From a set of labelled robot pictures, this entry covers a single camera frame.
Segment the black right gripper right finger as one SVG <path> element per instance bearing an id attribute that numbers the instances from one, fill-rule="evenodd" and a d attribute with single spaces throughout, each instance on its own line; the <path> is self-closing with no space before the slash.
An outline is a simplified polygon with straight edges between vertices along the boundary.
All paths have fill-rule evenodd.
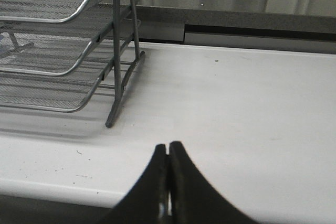
<path id="1" fill-rule="evenodd" d="M 169 147 L 174 223 L 256 223 L 205 179 L 181 142 Z"/>

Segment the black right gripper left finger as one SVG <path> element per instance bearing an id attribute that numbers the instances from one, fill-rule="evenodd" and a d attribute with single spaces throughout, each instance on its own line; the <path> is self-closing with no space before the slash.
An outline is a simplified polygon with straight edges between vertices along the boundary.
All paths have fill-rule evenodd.
<path id="1" fill-rule="evenodd" d="M 167 213 L 166 146 L 159 144 L 134 186 L 98 223 L 162 223 Z"/>

